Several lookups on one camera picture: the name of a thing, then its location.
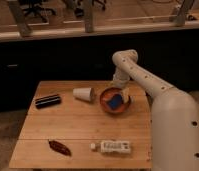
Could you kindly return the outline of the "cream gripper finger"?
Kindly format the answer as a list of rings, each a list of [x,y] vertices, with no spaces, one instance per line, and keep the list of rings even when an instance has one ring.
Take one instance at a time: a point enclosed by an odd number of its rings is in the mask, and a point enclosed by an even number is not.
[[[129,88],[125,88],[122,90],[122,98],[124,103],[127,103],[129,101]]]

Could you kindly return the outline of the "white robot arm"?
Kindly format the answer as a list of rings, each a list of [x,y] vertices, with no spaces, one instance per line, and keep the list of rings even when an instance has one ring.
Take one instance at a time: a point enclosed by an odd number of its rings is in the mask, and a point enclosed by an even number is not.
[[[199,104],[187,92],[137,64],[138,53],[117,51],[113,84],[125,88],[133,79],[153,99],[151,171],[199,171]]]

